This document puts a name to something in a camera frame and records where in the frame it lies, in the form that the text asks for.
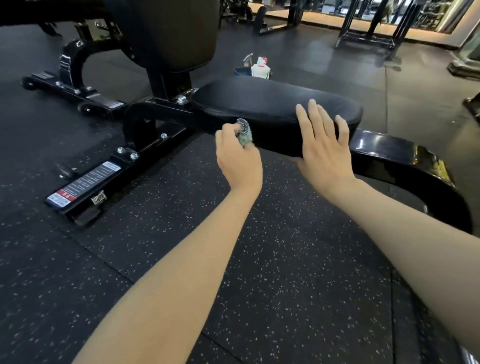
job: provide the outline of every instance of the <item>warning label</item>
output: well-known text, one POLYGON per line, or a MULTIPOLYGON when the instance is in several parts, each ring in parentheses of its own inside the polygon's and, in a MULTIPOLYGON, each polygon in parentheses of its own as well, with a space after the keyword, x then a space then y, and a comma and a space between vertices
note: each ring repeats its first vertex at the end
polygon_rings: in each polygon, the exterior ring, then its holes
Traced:
POLYGON ((47 197, 47 201, 57 207, 65 207, 120 169, 121 167, 115 163, 102 163, 79 179, 47 197))

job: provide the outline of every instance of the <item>metal bolt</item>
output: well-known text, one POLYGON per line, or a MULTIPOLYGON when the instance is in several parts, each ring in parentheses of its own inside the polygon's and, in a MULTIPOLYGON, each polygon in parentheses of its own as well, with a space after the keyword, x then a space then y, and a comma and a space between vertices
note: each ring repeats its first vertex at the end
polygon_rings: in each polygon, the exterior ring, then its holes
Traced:
POLYGON ((187 97, 185 95, 178 95, 176 97, 177 104, 183 105, 188 102, 187 97))

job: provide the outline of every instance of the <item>seat cushion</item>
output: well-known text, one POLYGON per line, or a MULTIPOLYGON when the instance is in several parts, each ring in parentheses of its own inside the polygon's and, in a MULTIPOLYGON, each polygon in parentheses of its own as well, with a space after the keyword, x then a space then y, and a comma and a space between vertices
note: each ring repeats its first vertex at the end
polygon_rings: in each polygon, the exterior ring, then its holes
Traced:
POLYGON ((314 99, 333 119, 344 118, 350 136, 361 121, 363 107, 349 98, 250 76, 233 76, 201 87, 192 104, 201 113, 214 118, 217 128, 244 118, 250 124, 253 142, 260 148, 293 157, 301 157, 302 138, 295 106, 307 108, 314 99))

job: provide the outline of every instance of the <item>right hand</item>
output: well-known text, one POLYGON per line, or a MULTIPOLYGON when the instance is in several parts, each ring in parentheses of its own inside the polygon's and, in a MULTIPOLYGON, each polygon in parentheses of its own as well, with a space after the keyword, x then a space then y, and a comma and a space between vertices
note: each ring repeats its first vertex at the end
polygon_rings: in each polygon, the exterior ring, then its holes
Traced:
POLYGON ((262 160, 253 143, 241 146, 235 136, 239 128, 239 124, 224 124, 222 130, 217 130, 216 160, 232 192, 245 193, 255 201, 262 189, 262 160))
POLYGON ((303 138, 303 158, 296 159, 297 165, 313 188, 334 204, 342 186, 357 181, 348 148, 347 122, 335 116, 337 140, 333 120, 315 100, 308 103, 308 115, 300 104, 296 112, 303 138))

